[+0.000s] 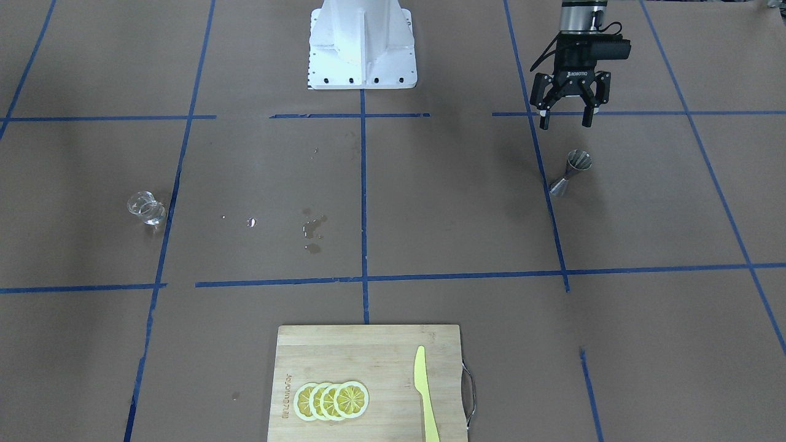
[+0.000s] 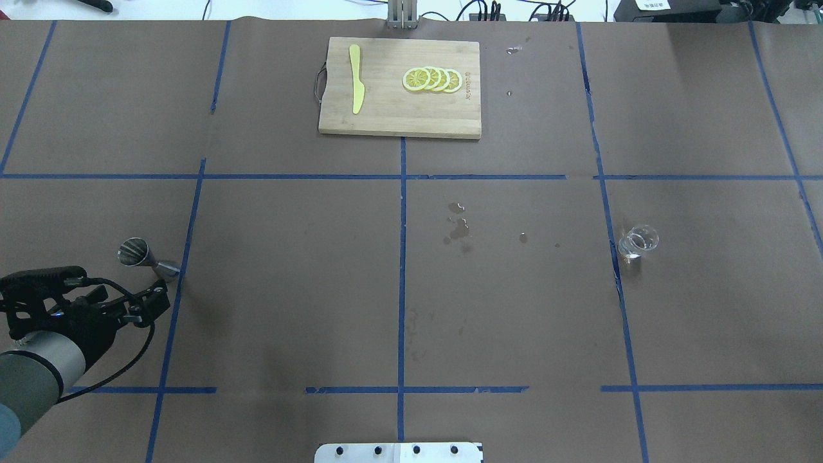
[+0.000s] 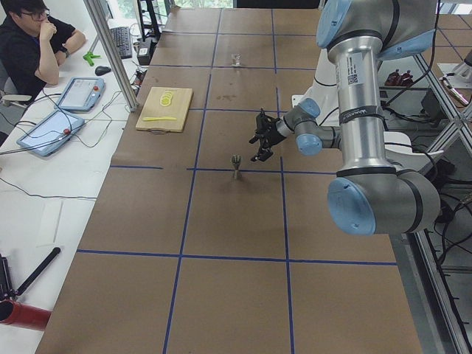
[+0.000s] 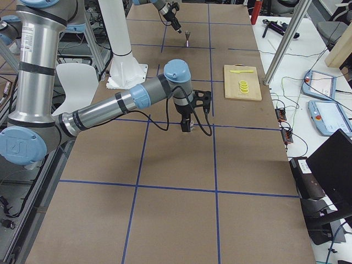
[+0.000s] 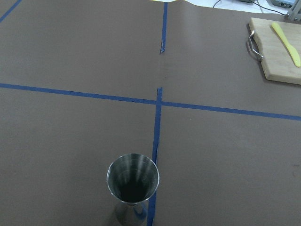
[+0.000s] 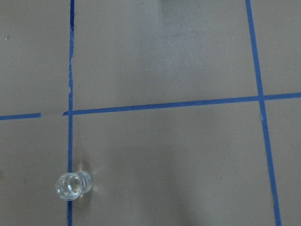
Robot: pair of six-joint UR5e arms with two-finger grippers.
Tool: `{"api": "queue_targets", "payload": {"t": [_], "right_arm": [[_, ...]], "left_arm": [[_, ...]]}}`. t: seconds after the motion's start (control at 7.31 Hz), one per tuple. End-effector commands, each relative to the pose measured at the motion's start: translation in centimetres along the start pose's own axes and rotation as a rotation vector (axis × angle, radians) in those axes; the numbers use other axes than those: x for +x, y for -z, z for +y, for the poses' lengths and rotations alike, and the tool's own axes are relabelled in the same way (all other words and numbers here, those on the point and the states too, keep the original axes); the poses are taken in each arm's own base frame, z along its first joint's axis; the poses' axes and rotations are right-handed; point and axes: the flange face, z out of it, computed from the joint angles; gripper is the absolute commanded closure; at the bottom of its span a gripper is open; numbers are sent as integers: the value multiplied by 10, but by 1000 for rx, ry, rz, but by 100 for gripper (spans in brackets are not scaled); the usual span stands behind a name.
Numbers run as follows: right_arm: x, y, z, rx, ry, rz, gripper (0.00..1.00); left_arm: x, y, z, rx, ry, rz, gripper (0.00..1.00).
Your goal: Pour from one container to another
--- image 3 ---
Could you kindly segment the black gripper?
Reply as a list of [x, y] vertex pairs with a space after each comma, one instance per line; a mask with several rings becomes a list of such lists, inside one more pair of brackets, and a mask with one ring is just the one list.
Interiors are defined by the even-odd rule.
[[255, 144], [258, 142], [261, 144], [258, 151], [251, 157], [252, 162], [265, 162], [267, 159], [273, 156], [272, 146], [278, 145], [280, 142], [286, 139], [286, 136], [283, 136], [278, 131], [278, 126], [282, 122], [280, 118], [271, 118], [269, 129], [266, 130], [255, 130], [254, 135], [249, 140], [249, 144]]

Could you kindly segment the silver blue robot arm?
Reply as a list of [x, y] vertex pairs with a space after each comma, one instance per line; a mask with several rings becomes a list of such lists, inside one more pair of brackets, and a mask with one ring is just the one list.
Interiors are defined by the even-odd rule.
[[320, 108], [301, 100], [283, 117], [257, 118], [254, 159], [294, 134], [299, 151], [314, 156], [338, 148], [343, 166], [327, 200], [338, 228], [352, 235], [419, 232], [440, 212], [440, 197], [419, 172], [391, 163], [385, 153], [378, 62], [420, 54], [433, 43], [436, 1], [329, 1], [316, 42], [336, 68], [339, 123], [321, 126]]

